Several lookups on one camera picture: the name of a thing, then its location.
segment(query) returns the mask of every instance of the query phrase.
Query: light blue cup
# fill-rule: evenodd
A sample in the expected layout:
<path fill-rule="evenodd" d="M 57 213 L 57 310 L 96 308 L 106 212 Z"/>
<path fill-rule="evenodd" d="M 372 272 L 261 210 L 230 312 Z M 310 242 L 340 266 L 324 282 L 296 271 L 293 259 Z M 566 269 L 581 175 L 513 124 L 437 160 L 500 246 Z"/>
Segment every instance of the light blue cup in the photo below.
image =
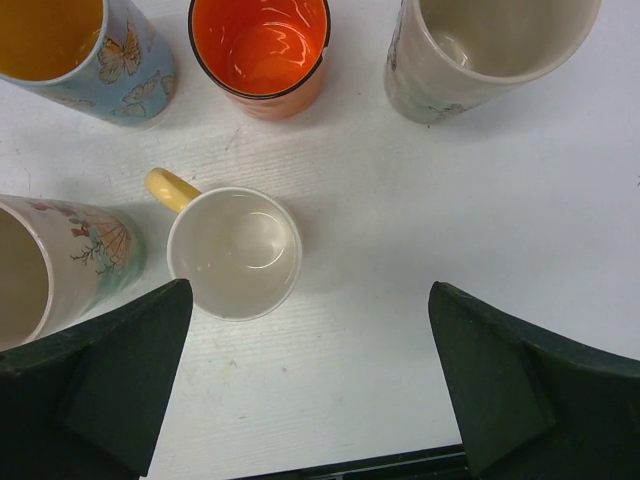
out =
<path fill-rule="evenodd" d="M 175 90 L 166 40 L 129 0 L 102 0 L 102 26 L 89 56 L 69 73 L 45 81 L 0 78 L 42 97 L 120 125 L 158 115 Z"/>

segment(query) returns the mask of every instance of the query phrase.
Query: mug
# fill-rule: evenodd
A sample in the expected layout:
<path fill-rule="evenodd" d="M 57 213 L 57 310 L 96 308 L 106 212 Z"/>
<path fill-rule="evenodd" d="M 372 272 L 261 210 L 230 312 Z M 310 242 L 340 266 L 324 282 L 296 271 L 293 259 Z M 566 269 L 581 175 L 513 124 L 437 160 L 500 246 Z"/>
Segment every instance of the mug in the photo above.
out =
<path fill-rule="evenodd" d="M 78 203 L 0 195 L 0 351 L 79 318 L 144 270 L 126 215 Z"/>
<path fill-rule="evenodd" d="M 289 297 L 300 275 L 302 240 L 284 205 L 248 188 L 201 193 L 161 168 L 145 185 L 179 214 L 167 263 L 173 278 L 191 282 L 198 308 L 239 322 L 262 317 Z"/>
<path fill-rule="evenodd" d="M 601 0 L 402 0 L 384 85 L 433 123 L 536 80 L 582 45 Z"/>
<path fill-rule="evenodd" d="M 129 0 L 5 2 L 0 78 L 121 125 L 158 115 L 175 89 L 166 40 Z"/>
<path fill-rule="evenodd" d="M 191 0 L 189 39 L 202 69 L 245 113 L 290 117 L 326 73 L 326 0 Z"/>

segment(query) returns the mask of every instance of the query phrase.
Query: white mug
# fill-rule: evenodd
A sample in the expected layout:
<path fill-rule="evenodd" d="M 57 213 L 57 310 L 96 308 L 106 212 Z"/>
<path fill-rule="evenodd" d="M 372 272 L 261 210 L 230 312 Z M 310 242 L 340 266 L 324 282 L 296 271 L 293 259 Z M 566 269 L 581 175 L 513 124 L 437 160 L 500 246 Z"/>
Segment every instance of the white mug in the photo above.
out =
<path fill-rule="evenodd" d="M 120 212 L 0 195 L 0 351 L 49 335 L 137 280 L 146 247 Z"/>
<path fill-rule="evenodd" d="M 221 320 L 253 320 L 278 308 L 300 275 L 302 240 L 277 200 L 249 188 L 201 193 L 167 170 L 145 180 L 178 213 L 167 245 L 173 278 L 191 282 L 196 307 Z"/>
<path fill-rule="evenodd" d="M 582 45 L 601 0 L 402 0 L 385 68 L 393 107 L 433 123 L 536 80 Z"/>

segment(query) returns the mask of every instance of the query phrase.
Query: mug handle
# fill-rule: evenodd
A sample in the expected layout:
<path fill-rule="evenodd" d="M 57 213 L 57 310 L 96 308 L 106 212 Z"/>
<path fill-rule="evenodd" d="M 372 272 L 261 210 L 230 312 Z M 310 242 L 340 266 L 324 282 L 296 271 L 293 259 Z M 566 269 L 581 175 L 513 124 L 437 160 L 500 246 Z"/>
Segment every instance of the mug handle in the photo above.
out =
<path fill-rule="evenodd" d="M 164 168 L 154 168 L 147 174 L 144 185 L 165 207 L 182 212 L 202 192 Z"/>

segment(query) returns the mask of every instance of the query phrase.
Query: white table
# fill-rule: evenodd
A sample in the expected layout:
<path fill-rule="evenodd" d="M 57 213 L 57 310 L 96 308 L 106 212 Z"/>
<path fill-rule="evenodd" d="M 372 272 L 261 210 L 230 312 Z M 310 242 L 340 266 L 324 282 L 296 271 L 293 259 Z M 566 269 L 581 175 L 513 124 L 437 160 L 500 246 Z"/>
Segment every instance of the white table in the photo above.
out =
<path fill-rule="evenodd" d="M 222 479 L 460 441 L 427 317 L 448 281 L 573 339 L 640 359 L 640 50 L 635 0 L 604 2 L 549 77 L 431 127 L 390 107 L 398 1 L 332 0 L 325 89 L 281 123 L 244 116 L 200 70 L 187 0 L 139 0 L 173 45 L 167 114 L 123 129 L 0 85 L 0 191 L 122 204 L 168 280 L 173 214 L 154 166 L 284 200 L 307 256 L 276 313 L 196 313 L 149 478 Z"/>

